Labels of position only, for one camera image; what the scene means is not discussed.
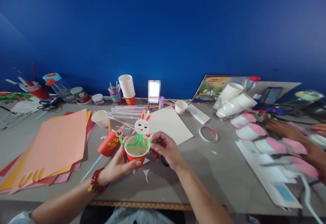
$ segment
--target hand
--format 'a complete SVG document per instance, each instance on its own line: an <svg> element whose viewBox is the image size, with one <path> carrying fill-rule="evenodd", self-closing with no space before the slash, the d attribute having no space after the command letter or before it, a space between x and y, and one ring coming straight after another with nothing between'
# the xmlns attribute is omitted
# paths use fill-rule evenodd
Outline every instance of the hand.
<svg viewBox="0 0 326 224"><path fill-rule="evenodd" d="M123 139L123 143L125 143L129 137L133 135L128 135ZM110 182L113 182L119 179L123 174L128 171L133 170L137 166L141 165L141 162L138 160L133 160L128 163L125 163L125 148L124 146L120 146L115 156L104 170L102 170L98 176L98 183L100 186L105 186Z"/></svg>
<svg viewBox="0 0 326 224"><path fill-rule="evenodd" d="M305 140L305 136L301 133L301 131L289 125L288 123L273 119L266 119L265 125L267 129L273 131L280 137L286 137L298 142Z"/></svg>
<svg viewBox="0 0 326 224"><path fill-rule="evenodd" d="M326 124L316 124L311 129L317 131L321 136L326 137Z"/></svg>
<svg viewBox="0 0 326 224"><path fill-rule="evenodd" d="M152 137L150 147L154 150L154 156L159 160L159 154L162 155L171 169L178 171L185 169L187 163L181 155L176 142L164 132L157 132Z"/></svg>

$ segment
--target rabbit ear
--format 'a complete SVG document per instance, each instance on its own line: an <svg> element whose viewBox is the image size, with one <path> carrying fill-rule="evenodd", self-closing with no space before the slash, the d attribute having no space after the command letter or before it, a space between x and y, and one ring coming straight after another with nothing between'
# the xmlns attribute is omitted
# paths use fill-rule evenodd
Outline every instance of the rabbit ear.
<svg viewBox="0 0 326 224"><path fill-rule="evenodd" d="M142 119L145 119L145 116L146 116L146 112L145 112L145 110L143 110Z"/></svg>
<svg viewBox="0 0 326 224"><path fill-rule="evenodd" d="M152 114L147 115L146 121L148 121L152 117Z"/></svg>

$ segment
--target gray table surface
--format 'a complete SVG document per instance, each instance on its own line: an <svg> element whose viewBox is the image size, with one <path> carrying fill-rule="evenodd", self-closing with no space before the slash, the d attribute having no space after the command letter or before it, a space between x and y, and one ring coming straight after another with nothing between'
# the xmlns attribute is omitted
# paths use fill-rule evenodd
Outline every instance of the gray table surface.
<svg viewBox="0 0 326 224"><path fill-rule="evenodd" d="M203 141L198 133L202 125L189 113L185 112L181 119L194 137L180 144L179 149L208 191L221 203L225 204L229 212L296 215L294 210L287 212L273 204L235 144L237 139L235 127L229 121L220 121L215 116L212 103L201 103L200 105L194 103L194 105L211 118L205 125L217 131L219 141L217 143ZM31 145L42 122L54 116L64 115L68 111L77 112L85 108L92 111L101 109L110 111L111 106L114 106L112 101L107 101L102 106L64 104L60 112L47 113L36 121L35 118L42 113L38 111L17 126L0 132L0 169ZM8 104L6 107L11 108L13 104ZM5 110L0 110L0 116L6 113ZM131 124L135 122L134 120L125 121ZM112 122L112 128L116 129L116 125L121 124ZM124 130L125 134L131 132L131 130ZM44 202L75 186L99 157L100 154L97 149L103 141L101 136L107 134L108 128L95 125L88 140L87 153L81 168L71 174L67 183L27 189L13 195L1 194L0 200ZM109 190L98 196L97 199L189 203L175 172L164 166L162 162L154 161L151 156L149 159L151 161L137 170L135 175L131 173L124 175L121 179L112 183ZM101 168L107 163L108 158L102 157L95 168ZM143 173L145 169L150 169L148 185L145 182ZM300 182L288 186L293 194L298 196L303 185ZM326 216L326 205L315 193L312 193L311 202L319 216ZM304 209L303 213L305 216L310 216L307 209Z"/></svg>

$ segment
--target red paper cup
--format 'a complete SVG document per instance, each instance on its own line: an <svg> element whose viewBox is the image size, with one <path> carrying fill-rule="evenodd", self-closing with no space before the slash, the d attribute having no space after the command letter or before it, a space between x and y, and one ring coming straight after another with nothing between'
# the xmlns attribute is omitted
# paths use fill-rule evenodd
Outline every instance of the red paper cup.
<svg viewBox="0 0 326 224"><path fill-rule="evenodd" d="M147 139L142 139L142 144L148 146L148 148L143 148L139 146L139 155L137 155L138 145L128 146L128 144L134 144L137 141L137 136L130 137L125 143L125 151L127 153L127 158L129 161L139 160L142 164L135 169L138 170L144 163L147 153L149 152L149 142Z"/></svg>
<svg viewBox="0 0 326 224"><path fill-rule="evenodd" d="M34 86L29 86L27 88L24 88L23 90L32 94L33 96L39 98L39 99L49 99L51 96L43 89L43 87L37 83L33 82Z"/></svg>
<svg viewBox="0 0 326 224"><path fill-rule="evenodd" d="M115 131L111 130L97 151L105 157L109 157L119 145L120 139L115 136Z"/></svg>
<svg viewBox="0 0 326 224"><path fill-rule="evenodd" d="M127 102L127 104L128 104L129 106L135 105L135 103L136 103L135 97L136 97L136 95L134 95L134 96L131 97L131 98L127 98L127 97L125 97L126 102Z"/></svg>

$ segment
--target phone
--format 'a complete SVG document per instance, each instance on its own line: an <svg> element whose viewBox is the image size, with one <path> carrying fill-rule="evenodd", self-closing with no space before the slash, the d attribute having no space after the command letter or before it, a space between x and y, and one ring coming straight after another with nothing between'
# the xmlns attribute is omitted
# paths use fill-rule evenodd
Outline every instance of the phone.
<svg viewBox="0 0 326 224"><path fill-rule="evenodd" d="M282 91L283 87L269 87L262 102L264 104L275 104Z"/></svg>
<svg viewBox="0 0 326 224"><path fill-rule="evenodd" d="M149 80L148 81L148 104L159 103L161 97L161 81Z"/></svg>

